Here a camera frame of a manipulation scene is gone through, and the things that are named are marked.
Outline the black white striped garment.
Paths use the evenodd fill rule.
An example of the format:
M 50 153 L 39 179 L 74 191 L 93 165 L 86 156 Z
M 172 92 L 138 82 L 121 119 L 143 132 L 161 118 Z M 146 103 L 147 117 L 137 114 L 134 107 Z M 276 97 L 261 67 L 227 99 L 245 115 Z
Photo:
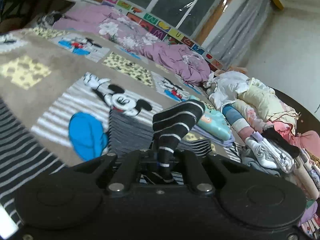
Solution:
M 120 159 L 139 148 L 146 147 L 156 139 L 161 153 L 172 153 L 199 121 L 204 104 L 192 99 L 161 111 L 152 117 L 152 126 L 140 123 L 118 109 L 111 109 L 108 121 L 75 112 L 68 120 L 57 115 L 54 120 L 67 137 L 82 161 L 102 156 L 104 150 L 115 152 Z M 34 136 L 15 118 L 11 110 L 1 102 L 1 205 L 8 211 L 14 210 L 15 191 L 44 171 L 57 172 L 66 165 L 56 155 L 42 147 Z

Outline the white folded clothes stack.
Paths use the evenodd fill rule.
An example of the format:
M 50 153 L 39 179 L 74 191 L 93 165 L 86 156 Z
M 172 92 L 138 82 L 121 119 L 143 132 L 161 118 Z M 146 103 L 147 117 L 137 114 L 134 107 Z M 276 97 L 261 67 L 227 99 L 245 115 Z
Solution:
M 251 134 L 245 139 L 245 144 L 252 150 L 258 163 L 268 169 L 280 169 L 284 173 L 291 173 L 295 161 L 285 150 L 269 142 L 259 132 Z

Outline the lavender folded garment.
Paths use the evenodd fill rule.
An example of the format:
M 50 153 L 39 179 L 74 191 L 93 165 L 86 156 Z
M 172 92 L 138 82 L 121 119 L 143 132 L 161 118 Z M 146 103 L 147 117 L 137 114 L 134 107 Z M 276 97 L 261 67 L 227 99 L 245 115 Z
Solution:
M 205 138 L 209 139 L 210 141 L 214 142 L 215 144 L 218 144 L 223 147 L 232 147 L 233 143 L 235 142 L 235 137 L 232 133 L 231 133 L 231 136 L 228 140 L 222 140 L 222 139 L 217 138 L 214 135 L 211 135 L 210 133 L 206 132 L 205 130 L 201 129 L 199 126 L 194 126 L 191 129 L 191 131 L 196 132 L 199 135 L 202 135 Z

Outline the teal folded children top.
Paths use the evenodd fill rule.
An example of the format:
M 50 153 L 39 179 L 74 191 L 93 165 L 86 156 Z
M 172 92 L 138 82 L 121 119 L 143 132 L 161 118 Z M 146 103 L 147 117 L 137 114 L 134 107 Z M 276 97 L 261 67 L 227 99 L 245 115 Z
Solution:
M 199 126 L 199 128 L 222 141 L 227 141 L 231 138 L 231 129 L 221 112 L 210 107 L 208 104 L 193 95 L 191 95 L 189 99 L 202 102 L 205 106 L 204 114 L 197 122 L 197 126 Z

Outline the black folded garment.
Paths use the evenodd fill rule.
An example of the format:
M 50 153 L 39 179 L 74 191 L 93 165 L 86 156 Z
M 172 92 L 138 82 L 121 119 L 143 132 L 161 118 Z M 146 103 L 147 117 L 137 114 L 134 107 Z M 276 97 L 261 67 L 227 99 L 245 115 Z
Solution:
M 300 154 L 300 149 L 297 146 L 289 144 L 275 129 L 273 126 L 264 129 L 262 136 L 265 137 L 269 142 L 278 145 L 280 148 L 285 150 L 292 158 L 296 158 Z

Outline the brown Mickey Mouse blanket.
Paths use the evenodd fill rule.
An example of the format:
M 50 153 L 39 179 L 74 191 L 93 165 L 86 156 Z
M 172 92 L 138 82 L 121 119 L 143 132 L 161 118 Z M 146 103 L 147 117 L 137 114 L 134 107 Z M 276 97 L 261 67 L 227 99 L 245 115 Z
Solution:
M 139 181 L 120 192 L 110 191 L 119 151 L 103 150 L 89 170 L 69 140 L 72 115 L 94 116 L 103 130 L 110 127 L 110 108 L 84 82 L 86 72 L 109 78 L 125 95 L 152 107 L 142 109 L 133 121 L 151 126 L 152 116 L 172 106 L 174 100 L 157 92 L 153 80 L 143 84 L 107 66 L 106 60 L 89 60 L 27 30 L 12 34 L 18 47 L 1 53 L 1 124 L 9 132 L 1 140 L 1 190 L 25 183 L 4 195 L 19 196 L 19 207 L 10 204 L 15 217 L 21 210 L 39 218 L 28 188 L 40 183 L 41 197 L 67 196 L 61 213 L 73 205 L 81 190 L 81 206 L 93 207 L 88 217 L 61 227 L 37 228 L 25 223 L 14 239 L 243 239 L 245 229 L 230 220 L 210 196 L 198 196 L 187 186 L 152 186 Z

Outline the purple floral duvet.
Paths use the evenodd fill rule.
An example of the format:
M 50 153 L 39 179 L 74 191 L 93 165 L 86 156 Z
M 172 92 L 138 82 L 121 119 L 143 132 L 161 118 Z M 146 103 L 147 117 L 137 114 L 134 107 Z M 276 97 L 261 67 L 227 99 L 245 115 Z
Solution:
M 100 35 L 142 55 L 193 85 L 206 82 L 210 67 L 185 44 L 167 44 L 141 25 L 107 5 L 72 8 L 53 24 L 56 30 L 75 30 Z

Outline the colourful alphabet headboard panel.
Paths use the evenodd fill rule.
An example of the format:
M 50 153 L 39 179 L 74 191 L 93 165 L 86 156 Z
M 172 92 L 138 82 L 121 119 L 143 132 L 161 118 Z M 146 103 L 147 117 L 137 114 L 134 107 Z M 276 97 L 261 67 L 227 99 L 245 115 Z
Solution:
M 159 40 L 167 42 L 169 45 L 184 44 L 188 46 L 192 51 L 198 53 L 207 61 L 211 70 L 216 71 L 223 68 L 220 61 L 189 36 L 142 8 L 125 0 L 103 0 L 102 5 L 114 7 Z

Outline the sheer grey curtain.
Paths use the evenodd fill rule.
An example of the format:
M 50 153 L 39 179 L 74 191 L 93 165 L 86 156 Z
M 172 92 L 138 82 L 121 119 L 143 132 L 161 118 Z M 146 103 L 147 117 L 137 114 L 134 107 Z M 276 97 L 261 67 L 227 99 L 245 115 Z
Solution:
M 244 0 L 214 37 L 208 51 L 227 70 L 241 59 L 272 11 L 270 0 Z

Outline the dark wooden side desk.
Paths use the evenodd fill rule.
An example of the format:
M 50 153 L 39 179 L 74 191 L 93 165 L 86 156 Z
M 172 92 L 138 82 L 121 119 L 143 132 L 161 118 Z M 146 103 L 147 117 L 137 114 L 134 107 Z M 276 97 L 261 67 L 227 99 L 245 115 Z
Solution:
M 66 12 L 73 0 L 1 0 L 1 33 L 24 28 L 39 14 Z

